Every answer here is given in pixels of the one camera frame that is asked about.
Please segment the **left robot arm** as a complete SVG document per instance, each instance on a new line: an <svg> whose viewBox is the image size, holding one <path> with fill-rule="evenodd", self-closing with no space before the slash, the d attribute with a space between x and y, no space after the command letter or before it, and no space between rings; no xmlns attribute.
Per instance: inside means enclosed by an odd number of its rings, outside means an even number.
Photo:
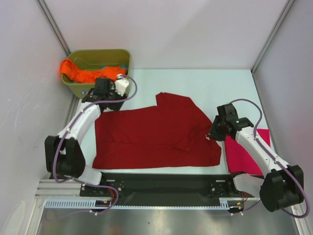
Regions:
<svg viewBox="0 0 313 235"><path fill-rule="evenodd" d="M90 184L96 195L107 192L108 183L102 180L102 173L87 166L81 143L104 110L120 110L128 99L129 85L129 80L122 74L115 81L97 78L95 86L83 97L80 110L69 124L57 135L45 139L46 168L56 182L73 179Z"/></svg>

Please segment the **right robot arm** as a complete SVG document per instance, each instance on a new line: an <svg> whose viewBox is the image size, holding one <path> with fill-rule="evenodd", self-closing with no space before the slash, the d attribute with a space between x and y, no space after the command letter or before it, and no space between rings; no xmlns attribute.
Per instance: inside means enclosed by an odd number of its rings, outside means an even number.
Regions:
<svg viewBox="0 0 313 235"><path fill-rule="evenodd" d="M310 204L304 192L301 167L290 165L276 154L259 135L258 124L239 117L233 102L217 107L217 111L208 135L216 141L231 137L252 157L264 177L259 191L264 207L275 212L306 203L306 212L309 212Z"/></svg>

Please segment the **dark red t shirt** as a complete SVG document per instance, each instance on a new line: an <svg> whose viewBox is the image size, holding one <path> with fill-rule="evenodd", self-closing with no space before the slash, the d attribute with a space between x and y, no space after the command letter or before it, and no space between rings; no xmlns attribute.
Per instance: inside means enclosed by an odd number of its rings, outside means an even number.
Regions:
<svg viewBox="0 0 313 235"><path fill-rule="evenodd" d="M208 167L221 147L207 138L211 120L191 98L159 93L156 105L105 112L95 122L96 169Z"/></svg>

